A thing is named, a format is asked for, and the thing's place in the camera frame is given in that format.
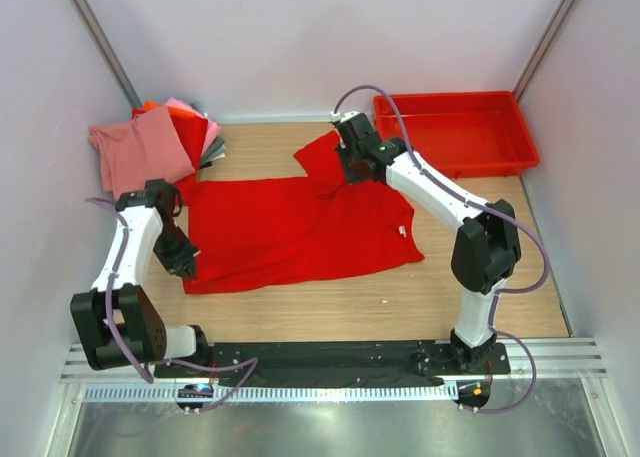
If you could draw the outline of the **red t shirt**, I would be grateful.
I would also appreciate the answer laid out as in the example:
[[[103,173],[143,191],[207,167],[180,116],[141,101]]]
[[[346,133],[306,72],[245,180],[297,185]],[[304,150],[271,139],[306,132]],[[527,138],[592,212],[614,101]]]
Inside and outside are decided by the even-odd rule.
[[[141,190],[153,179],[164,179],[180,188],[195,181],[207,128],[204,119],[156,107],[147,112],[138,110],[128,124],[136,141],[136,155],[127,191]]]
[[[302,177],[202,181],[188,212],[191,295],[367,275],[423,261],[414,209],[384,184],[347,183],[331,131],[299,149]]]

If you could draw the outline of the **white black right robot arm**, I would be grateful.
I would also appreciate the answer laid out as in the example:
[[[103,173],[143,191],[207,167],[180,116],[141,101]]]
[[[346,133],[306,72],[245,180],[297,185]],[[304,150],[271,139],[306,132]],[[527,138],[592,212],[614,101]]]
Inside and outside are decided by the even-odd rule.
[[[362,112],[333,112],[330,122],[340,136],[336,152],[349,183],[383,183],[420,204],[455,235],[451,270],[463,294],[449,354],[459,371],[476,371],[496,341],[490,326],[494,298],[521,258],[515,226],[490,212],[513,218],[513,207],[465,191],[401,138],[383,140]]]

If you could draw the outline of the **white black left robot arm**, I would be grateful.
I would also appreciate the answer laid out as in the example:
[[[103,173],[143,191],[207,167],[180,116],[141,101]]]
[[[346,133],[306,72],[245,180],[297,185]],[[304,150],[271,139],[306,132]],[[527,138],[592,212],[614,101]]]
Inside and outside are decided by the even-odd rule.
[[[152,382],[150,364],[177,361],[189,376],[204,375],[211,367],[212,353],[202,329],[166,326],[144,290],[153,256],[172,276],[196,277],[199,249],[175,222],[183,207],[180,190],[156,179],[147,181],[142,190],[121,194],[115,202],[97,197],[88,201],[116,219],[112,244],[97,278],[70,302],[89,367],[100,371],[131,365]]]

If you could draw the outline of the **red plastic tray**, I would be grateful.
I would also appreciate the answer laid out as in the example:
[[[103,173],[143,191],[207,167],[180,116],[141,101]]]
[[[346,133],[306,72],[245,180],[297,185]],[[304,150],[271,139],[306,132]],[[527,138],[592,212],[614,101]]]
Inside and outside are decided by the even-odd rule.
[[[520,176],[540,157],[509,91],[395,94],[410,142],[449,178]]]

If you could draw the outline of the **dusty pink folded t shirt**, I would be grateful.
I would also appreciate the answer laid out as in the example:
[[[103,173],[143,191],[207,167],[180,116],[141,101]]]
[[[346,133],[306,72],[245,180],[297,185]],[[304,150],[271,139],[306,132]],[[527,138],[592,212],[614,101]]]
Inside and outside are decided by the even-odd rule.
[[[148,180],[175,183],[195,173],[168,108],[156,107],[126,122],[93,125],[89,143],[100,156],[103,189],[119,198]]]

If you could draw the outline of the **grey folded t shirt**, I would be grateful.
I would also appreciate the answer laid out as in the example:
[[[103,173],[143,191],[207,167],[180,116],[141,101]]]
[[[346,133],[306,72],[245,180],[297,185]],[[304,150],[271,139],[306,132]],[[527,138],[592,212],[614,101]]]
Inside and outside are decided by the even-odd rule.
[[[211,165],[211,162],[219,155],[225,152],[225,140],[223,137],[216,137],[212,143],[205,149],[200,159],[200,167],[205,168]]]

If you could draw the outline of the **red folded t shirt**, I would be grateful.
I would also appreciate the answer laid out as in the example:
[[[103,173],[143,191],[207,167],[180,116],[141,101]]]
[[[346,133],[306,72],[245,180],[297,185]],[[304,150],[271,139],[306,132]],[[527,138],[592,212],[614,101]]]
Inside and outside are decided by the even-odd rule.
[[[153,179],[164,179],[180,188],[195,181],[207,128],[204,119],[156,107],[147,112],[138,110],[128,124],[136,141],[136,155],[127,191],[141,190]]]

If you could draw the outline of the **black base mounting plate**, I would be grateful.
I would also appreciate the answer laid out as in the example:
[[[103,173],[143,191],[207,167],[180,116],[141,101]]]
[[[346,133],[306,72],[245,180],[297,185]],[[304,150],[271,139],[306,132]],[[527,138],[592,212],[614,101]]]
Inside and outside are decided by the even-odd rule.
[[[478,363],[462,368],[446,341],[216,343],[200,365],[225,367],[251,357],[258,365],[245,383],[264,388],[404,388],[435,386],[439,378],[507,375],[505,346],[496,343]]]

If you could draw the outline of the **light pink folded t shirt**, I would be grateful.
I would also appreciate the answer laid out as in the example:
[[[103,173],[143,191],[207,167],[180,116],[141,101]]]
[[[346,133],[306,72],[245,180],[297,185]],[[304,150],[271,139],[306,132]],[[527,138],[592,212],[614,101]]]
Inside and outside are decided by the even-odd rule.
[[[171,97],[165,102],[165,105],[171,108],[185,111],[189,114],[193,114],[194,116],[197,116],[206,121],[207,128],[206,128],[206,134],[205,134],[203,150],[202,150],[202,153],[205,153],[205,151],[209,148],[209,146],[218,137],[220,133],[220,126],[213,120],[209,119],[206,114],[203,114],[200,111],[198,111],[193,105],[187,104],[182,100]]]

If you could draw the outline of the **orange folded t shirt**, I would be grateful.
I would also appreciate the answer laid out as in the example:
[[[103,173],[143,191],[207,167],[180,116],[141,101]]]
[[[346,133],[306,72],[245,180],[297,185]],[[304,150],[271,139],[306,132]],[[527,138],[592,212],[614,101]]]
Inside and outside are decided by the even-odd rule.
[[[143,109],[145,112],[148,112],[148,111],[151,111],[151,110],[153,110],[153,109],[155,109],[155,108],[162,107],[162,106],[163,106],[163,104],[162,104],[162,103],[146,101],[146,102],[143,104],[142,109]]]

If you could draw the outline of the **right aluminium frame post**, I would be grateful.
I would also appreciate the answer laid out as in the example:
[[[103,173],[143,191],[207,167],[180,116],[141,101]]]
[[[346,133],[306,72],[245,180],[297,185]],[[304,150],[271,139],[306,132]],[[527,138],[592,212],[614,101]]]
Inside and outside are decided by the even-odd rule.
[[[525,97],[534,78],[549,57],[555,43],[558,41],[564,27],[576,10],[581,0],[560,0],[544,28],[532,54],[521,72],[512,93],[517,102]]]

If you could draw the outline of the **aluminium frame post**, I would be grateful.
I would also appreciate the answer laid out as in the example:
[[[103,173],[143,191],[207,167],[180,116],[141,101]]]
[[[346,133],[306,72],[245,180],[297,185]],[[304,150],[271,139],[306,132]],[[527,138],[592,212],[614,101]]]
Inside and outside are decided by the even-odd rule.
[[[525,97],[534,78],[549,57],[555,43],[558,41],[564,27],[576,10],[581,0],[560,0],[544,28],[532,54],[521,72],[512,93],[517,102]]]
[[[103,30],[89,0],[70,0],[70,3],[128,104],[132,108],[141,107],[142,100],[120,62],[106,32]]]

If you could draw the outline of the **left aluminium frame post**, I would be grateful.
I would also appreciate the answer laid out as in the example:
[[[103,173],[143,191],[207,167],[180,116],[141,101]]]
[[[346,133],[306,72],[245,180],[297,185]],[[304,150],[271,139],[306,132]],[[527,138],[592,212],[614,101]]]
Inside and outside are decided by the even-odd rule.
[[[106,32],[103,30],[89,0],[70,0],[70,3],[128,104],[132,108],[141,107],[142,100],[120,62]]]

